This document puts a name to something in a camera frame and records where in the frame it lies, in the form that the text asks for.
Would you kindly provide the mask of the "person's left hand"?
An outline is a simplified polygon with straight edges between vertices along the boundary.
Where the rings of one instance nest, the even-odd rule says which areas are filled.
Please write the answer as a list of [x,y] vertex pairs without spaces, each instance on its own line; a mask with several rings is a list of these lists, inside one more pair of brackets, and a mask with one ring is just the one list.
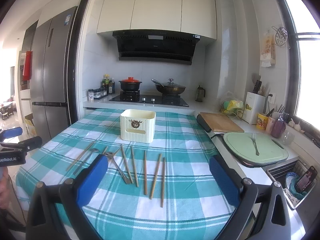
[[10,203],[10,189],[8,188],[9,174],[8,168],[3,167],[3,177],[0,182],[0,208],[5,210]]

